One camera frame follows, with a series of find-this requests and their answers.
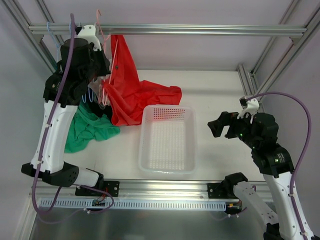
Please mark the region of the pink hanger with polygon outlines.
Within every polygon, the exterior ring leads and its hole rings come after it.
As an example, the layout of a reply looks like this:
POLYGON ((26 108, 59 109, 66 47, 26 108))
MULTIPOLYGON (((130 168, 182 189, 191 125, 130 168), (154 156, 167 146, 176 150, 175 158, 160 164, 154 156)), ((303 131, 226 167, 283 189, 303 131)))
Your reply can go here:
MULTIPOLYGON (((105 36, 103 29, 101 27, 101 23, 100 23, 100 17, 102 16, 101 11, 99 9, 96 10, 96 26, 98 27, 98 33, 100 33, 103 43, 102 43, 102 47, 101 50, 103 51, 103 53, 106 53, 106 49, 107 49, 107 40, 111 37, 111 35, 107 35, 105 36)), ((113 70, 110 70, 110 74, 108 76, 105 76, 100 84, 100 90, 99 90, 99 95, 98 95, 98 102, 99 104, 101 104, 102 106, 106 107, 108 105, 110 105, 110 100, 108 97, 108 93, 104 88, 104 84, 106 82, 108 82, 109 84, 111 83, 111 78, 112 78, 112 72, 113 70)))

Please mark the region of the red tank top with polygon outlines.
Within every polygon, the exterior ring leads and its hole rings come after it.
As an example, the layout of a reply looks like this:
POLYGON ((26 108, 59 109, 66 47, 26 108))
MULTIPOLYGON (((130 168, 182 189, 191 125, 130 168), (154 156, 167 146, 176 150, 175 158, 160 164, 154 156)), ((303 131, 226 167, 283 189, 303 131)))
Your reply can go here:
POLYGON ((140 81, 135 62, 123 35, 110 38, 111 74, 103 83, 112 109, 111 123, 117 127, 142 123, 143 111, 149 105, 179 105, 182 90, 147 80, 140 81))

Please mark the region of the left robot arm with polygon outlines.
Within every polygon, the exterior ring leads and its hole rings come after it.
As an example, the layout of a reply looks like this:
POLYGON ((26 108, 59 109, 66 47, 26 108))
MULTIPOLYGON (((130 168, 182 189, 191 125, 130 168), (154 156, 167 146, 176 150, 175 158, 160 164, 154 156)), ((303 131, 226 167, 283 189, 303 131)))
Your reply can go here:
POLYGON ((100 195, 104 183, 94 170, 64 161, 69 127, 88 85, 109 74, 110 62, 97 37, 78 36, 60 48, 61 60, 46 80, 43 93, 44 118, 36 152, 21 172, 58 187, 85 185, 93 196, 100 195))

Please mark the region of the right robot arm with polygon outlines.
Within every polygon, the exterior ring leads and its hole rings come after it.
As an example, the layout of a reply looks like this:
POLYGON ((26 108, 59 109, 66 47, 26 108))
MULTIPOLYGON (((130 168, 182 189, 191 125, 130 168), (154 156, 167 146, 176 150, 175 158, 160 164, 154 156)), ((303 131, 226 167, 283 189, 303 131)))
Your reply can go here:
POLYGON ((275 210, 259 197, 241 172, 227 175, 215 188, 209 186, 208 197, 238 198, 257 220, 265 240, 319 239, 302 211, 292 182, 296 169, 289 152, 277 142, 279 126, 275 118, 267 113, 247 113, 240 117, 237 112, 224 111, 207 125, 215 138, 228 127, 227 139, 238 138, 250 148, 253 162, 267 183, 275 210))

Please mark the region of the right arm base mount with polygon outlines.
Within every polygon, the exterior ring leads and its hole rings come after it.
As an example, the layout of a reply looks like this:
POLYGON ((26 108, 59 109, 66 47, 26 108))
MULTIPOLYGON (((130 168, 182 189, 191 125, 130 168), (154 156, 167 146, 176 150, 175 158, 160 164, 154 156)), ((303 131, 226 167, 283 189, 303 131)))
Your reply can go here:
POLYGON ((242 172, 227 175, 223 181, 207 184, 209 199, 235 199, 234 186, 240 182, 248 182, 248 178, 242 172))

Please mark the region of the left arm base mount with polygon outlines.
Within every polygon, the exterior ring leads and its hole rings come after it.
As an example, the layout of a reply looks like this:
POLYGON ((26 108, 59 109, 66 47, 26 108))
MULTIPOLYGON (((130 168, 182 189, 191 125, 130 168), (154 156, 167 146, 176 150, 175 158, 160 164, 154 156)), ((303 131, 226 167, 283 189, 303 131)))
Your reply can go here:
MULTIPOLYGON (((95 190, 107 192, 112 197, 118 197, 120 182, 114 180, 103 180, 92 188, 95 190)), ((75 189, 75 195, 81 197, 101 197, 103 195, 102 192, 98 192, 95 190, 80 187, 75 189)))

